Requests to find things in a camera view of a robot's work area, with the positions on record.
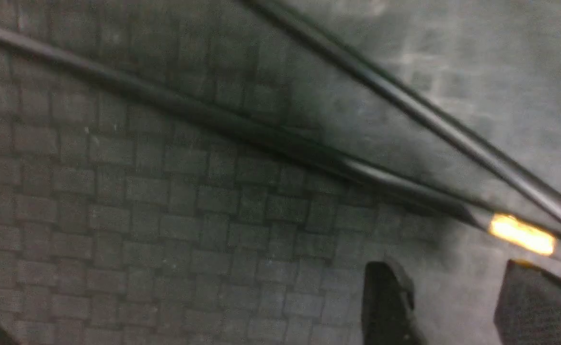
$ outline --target glossy black tube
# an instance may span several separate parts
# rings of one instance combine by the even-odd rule
[[[493,215],[492,210],[486,207],[417,183],[341,151],[330,149],[277,127],[249,120],[216,105],[206,104],[162,85],[142,80],[132,74],[109,68],[2,28],[0,28],[0,45],[27,57],[41,59],[58,68],[70,70],[79,77],[114,92],[138,98],[194,124],[263,146],[357,183],[373,183],[379,186],[382,192],[393,194],[414,205],[447,214],[478,229],[486,230]]]
[[[243,0],[561,221],[561,193],[354,49],[276,0]]]

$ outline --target black rod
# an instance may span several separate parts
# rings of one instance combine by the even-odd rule
[[[277,0],[243,0],[561,221],[561,193],[439,107]]]
[[[0,45],[26,57],[36,58],[56,68],[68,70],[110,91],[147,102],[193,124],[267,148],[350,181],[373,184],[379,191],[401,201],[445,214],[481,231],[493,234],[493,220],[501,217],[499,212],[493,212],[486,206],[418,183],[365,160],[306,140],[284,129],[249,120],[236,112],[206,104],[157,83],[115,70],[24,35],[0,28]],[[554,240],[561,242],[561,238],[554,238]]]

